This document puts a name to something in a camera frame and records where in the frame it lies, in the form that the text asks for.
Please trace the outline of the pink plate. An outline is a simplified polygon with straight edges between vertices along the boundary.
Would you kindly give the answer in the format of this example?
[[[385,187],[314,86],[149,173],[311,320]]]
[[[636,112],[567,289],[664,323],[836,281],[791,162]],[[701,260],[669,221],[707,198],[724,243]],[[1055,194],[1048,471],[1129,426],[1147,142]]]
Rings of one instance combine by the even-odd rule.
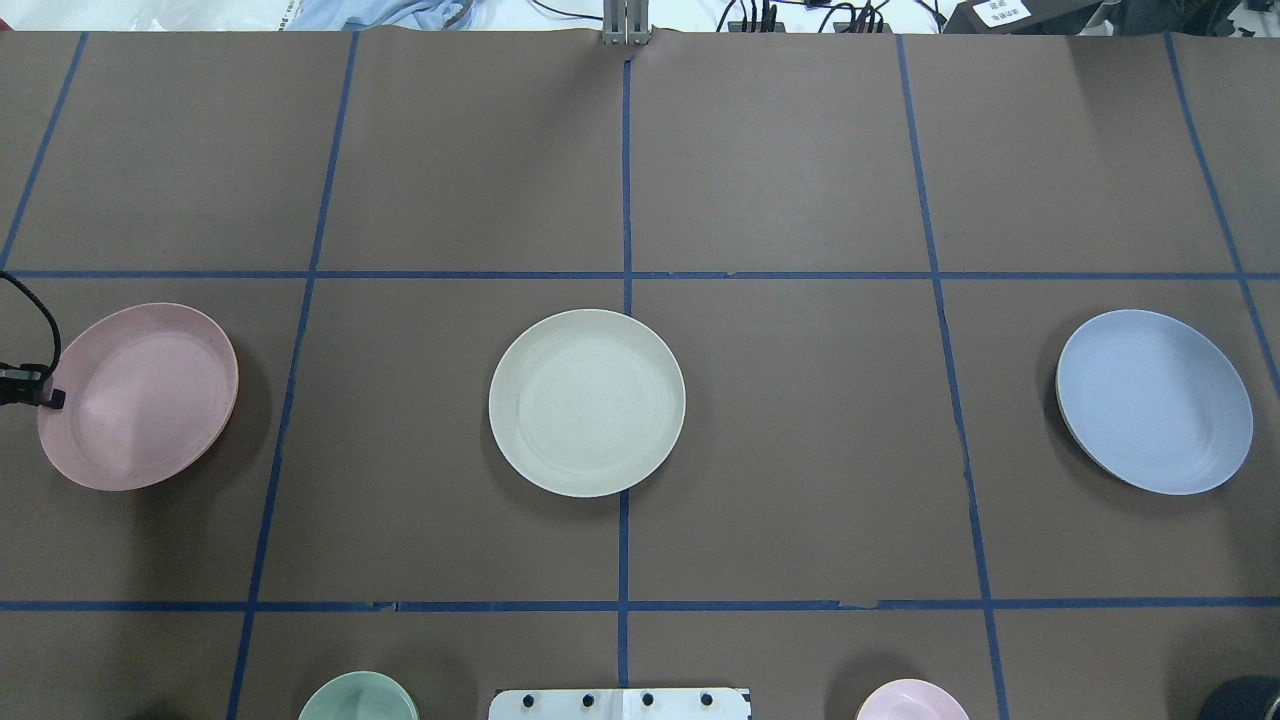
[[[219,439],[239,393],[228,333],[182,304],[122,309],[64,351],[60,409],[37,414],[46,459],[90,489],[123,492],[178,475]]]

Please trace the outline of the light blue plate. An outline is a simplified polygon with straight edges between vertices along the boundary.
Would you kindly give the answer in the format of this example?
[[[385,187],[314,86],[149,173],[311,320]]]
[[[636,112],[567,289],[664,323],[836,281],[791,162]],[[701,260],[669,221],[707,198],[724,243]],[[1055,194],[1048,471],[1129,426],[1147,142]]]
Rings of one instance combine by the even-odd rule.
[[[1254,439],[1254,410],[1229,356],[1187,323],[1117,309],[1082,323],[1053,374],[1065,425],[1100,468],[1166,496],[1225,486]]]

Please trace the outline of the green bowl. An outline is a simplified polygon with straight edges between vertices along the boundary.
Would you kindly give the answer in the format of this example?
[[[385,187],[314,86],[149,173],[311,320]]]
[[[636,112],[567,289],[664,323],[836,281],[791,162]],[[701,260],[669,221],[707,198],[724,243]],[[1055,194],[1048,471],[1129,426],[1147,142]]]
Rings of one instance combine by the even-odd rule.
[[[335,676],[317,688],[297,719],[420,719],[406,688],[374,671]]]

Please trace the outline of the light blue cloth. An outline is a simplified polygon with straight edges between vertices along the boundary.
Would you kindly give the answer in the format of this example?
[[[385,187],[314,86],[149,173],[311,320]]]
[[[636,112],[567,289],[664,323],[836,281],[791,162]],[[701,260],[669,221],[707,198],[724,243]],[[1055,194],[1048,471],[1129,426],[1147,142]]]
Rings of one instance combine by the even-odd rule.
[[[285,31],[358,32],[381,26],[416,31],[462,29],[475,1],[300,1]]]

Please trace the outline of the cream white plate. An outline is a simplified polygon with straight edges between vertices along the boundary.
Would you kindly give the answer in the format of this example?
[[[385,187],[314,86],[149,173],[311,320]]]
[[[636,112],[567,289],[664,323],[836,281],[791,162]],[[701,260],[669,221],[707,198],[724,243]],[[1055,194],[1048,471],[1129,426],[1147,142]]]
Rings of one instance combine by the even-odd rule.
[[[598,498],[653,475],[678,442],[682,369],[648,325],[605,309],[541,319],[503,352],[486,410],[506,461],[553,495]]]

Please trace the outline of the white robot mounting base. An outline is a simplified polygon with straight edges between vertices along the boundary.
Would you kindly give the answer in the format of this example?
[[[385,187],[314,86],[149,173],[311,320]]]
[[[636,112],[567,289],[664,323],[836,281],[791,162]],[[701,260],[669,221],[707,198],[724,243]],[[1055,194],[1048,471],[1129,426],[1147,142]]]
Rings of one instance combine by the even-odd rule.
[[[494,696],[489,719],[751,719],[748,689],[512,689]]]

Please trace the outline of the pink bowl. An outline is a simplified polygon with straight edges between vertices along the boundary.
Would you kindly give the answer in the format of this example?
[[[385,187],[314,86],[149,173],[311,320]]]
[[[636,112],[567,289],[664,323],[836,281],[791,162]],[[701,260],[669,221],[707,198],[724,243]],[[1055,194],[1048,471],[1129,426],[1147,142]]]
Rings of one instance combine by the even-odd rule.
[[[855,719],[969,719],[946,689],[922,679],[897,679],[876,688],[859,706]]]

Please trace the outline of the black box with label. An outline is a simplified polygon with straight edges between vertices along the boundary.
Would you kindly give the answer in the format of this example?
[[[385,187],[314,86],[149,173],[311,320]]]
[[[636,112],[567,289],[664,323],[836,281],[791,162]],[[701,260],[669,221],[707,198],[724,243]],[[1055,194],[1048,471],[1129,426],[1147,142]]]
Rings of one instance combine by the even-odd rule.
[[[1126,1],[963,1],[942,35],[1106,36]]]

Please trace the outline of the dark round object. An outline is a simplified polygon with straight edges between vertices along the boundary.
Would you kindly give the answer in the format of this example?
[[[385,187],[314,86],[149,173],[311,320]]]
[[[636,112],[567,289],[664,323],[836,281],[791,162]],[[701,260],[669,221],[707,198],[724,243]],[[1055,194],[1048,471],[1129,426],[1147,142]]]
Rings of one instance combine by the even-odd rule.
[[[1238,676],[1216,687],[1198,719],[1279,719],[1279,676]]]

